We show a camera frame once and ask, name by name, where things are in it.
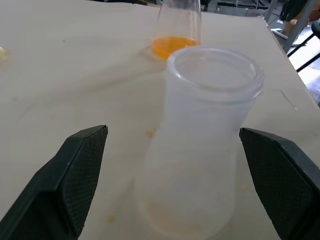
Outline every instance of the bottle rim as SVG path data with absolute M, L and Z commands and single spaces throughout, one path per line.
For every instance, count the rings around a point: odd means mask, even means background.
M 238 61 L 246 63 L 251 72 L 254 72 L 254 76 L 247 84 L 241 86 L 232 87 L 216 87 L 209 84 L 202 84 L 188 79 L 183 73 L 177 69 L 177 61 L 187 55 L 194 53 L 212 53 L 223 54 L 227 58 L 237 59 Z M 221 100 L 220 102 L 246 102 L 255 99 L 263 89 L 264 84 L 264 71 L 262 68 L 250 57 L 230 49 L 224 48 L 212 48 L 206 46 L 192 46 L 180 49 L 174 52 L 167 60 L 166 70 L 174 75 L 182 83 L 189 85 L 190 87 L 196 87 L 206 92 L 219 93 L 220 95 L 233 95 L 234 97 Z

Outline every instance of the orange juice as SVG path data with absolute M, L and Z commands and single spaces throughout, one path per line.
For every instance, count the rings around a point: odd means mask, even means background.
M 152 50 L 159 57 L 167 59 L 173 52 L 185 48 L 199 45 L 191 38 L 184 36 L 164 36 L 152 41 Z

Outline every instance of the table surface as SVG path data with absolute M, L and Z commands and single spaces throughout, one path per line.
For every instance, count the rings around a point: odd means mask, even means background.
M 2 0 L 0 218 L 33 174 L 81 129 L 109 127 L 81 240 L 142 240 L 127 196 L 159 126 L 165 64 L 149 55 L 159 8 L 82 0 Z M 262 19 L 202 13 L 203 44 L 264 69 L 244 126 L 294 141 L 319 166 L 320 111 Z M 239 146 L 236 209 L 219 240 L 278 240 Z M 116 216 L 108 222 L 108 215 Z

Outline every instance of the clear glass bottle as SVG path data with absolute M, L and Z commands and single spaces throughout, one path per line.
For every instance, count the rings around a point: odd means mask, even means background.
M 166 59 L 176 50 L 199 45 L 200 41 L 200 0 L 163 0 L 151 43 L 153 52 Z

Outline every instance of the orange residue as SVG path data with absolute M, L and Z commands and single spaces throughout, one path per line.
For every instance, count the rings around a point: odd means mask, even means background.
M 152 41 L 152 50 L 159 57 L 167 59 L 173 52 L 185 48 L 199 45 L 191 38 L 184 36 L 164 36 Z

